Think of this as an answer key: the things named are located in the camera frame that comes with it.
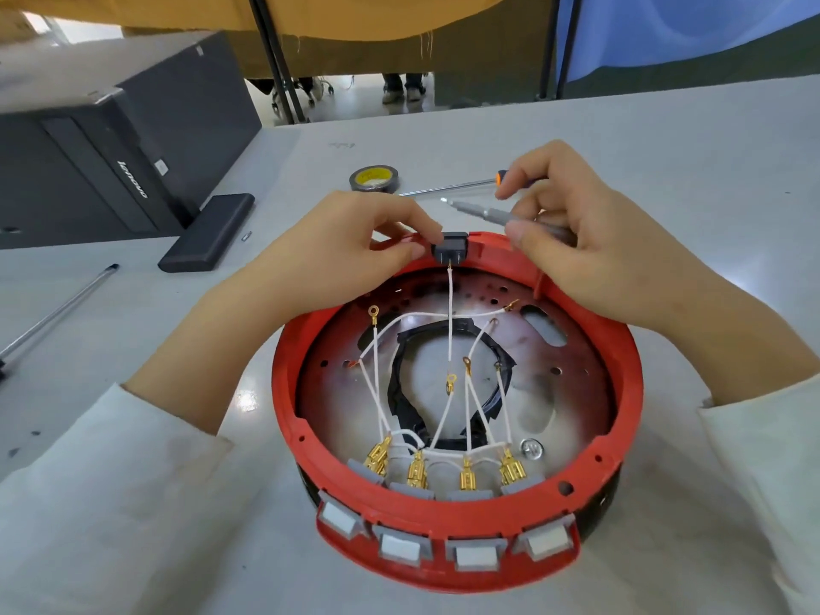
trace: white sleeve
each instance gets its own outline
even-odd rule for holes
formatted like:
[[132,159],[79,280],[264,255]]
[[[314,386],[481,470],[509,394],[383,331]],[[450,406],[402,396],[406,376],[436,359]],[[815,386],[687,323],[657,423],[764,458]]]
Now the white sleeve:
[[820,613],[820,375],[701,420],[772,545],[794,615]]
[[0,612],[129,613],[230,449],[111,387],[0,484]]

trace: screw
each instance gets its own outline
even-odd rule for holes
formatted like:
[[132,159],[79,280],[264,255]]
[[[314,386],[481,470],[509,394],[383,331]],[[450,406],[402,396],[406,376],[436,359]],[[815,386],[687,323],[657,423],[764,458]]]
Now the screw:
[[540,459],[544,455],[544,445],[535,438],[525,438],[521,441],[521,452],[527,459]]

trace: black metal pole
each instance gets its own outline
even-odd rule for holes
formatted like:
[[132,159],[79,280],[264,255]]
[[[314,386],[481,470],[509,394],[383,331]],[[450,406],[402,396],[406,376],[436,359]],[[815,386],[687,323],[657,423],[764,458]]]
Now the black metal pole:
[[[256,6],[256,10],[254,11],[254,19],[257,20],[257,27],[262,35],[262,40],[267,41],[268,46],[271,48],[271,54],[274,62],[276,66],[279,67],[281,81],[293,101],[293,109],[296,111],[296,118],[300,123],[305,123],[307,120],[305,119],[304,112],[302,112],[302,104],[299,103],[299,97],[296,96],[296,88],[293,86],[293,80],[290,77],[288,63],[284,59],[284,52],[282,51],[282,45],[279,42],[279,35],[276,33],[276,27],[273,24],[271,8],[267,5],[267,0],[250,0],[250,2],[251,7],[253,7],[254,4]],[[287,95],[282,92],[282,101],[286,102],[287,99]]]
[[253,19],[256,21],[257,30],[259,30],[261,45],[265,49],[265,58],[267,58],[267,64],[269,67],[271,67],[271,75],[273,75],[274,90],[276,91],[277,96],[281,96],[282,109],[284,110],[285,119],[287,119],[288,124],[293,124],[293,113],[290,111],[288,96],[284,93],[282,76],[279,73],[279,66],[276,64],[276,57],[273,54],[271,42],[268,40],[265,34],[265,24],[262,21],[261,10],[257,6],[256,0],[248,0],[248,2],[250,2],[251,11],[253,12]]
[[547,98],[549,76],[553,70],[553,53],[555,52],[555,32],[559,25],[559,6],[561,0],[552,0],[549,7],[547,24],[547,40],[544,44],[544,60],[541,66],[541,79],[538,82],[536,101],[543,102]]
[[567,42],[564,45],[564,57],[561,62],[561,72],[559,81],[555,87],[555,98],[563,99],[564,87],[567,85],[567,73],[572,60],[572,48],[575,45],[575,34],[578,31],[578,18],[580,17],[581,0],[572,0],[572,10],[569,16],[569,27],[567,29]]

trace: fingernail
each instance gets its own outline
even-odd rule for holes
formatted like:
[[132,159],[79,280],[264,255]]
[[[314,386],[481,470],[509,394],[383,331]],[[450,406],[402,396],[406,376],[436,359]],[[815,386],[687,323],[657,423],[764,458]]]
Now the fingernail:
[[504,232],[507,234],[507,237],[510,238],[510,241],[514,246],[518,246],[521,244],[521,238],[524,237],[524,233],[527,232],[528,223],[526,220],[510,220],[504,226]]
[[410,244],[410,246],[413,248],[410,252],[410,257],[414,261],[418,261],[419,259],[424,257],[425,254],[427,253],[427,249],[424,246],[422,246],[420,243],[413,242],[413,243]]

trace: blue curtain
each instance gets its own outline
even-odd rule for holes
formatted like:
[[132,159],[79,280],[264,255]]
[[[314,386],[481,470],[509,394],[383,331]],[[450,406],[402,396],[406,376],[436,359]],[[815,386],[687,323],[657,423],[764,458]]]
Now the blue curtain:
[[[573,0],[561,0],[558,73]],[[644,66],[743,45],[820,15],[820,0],[582,0],[568,81],[601,66]]]

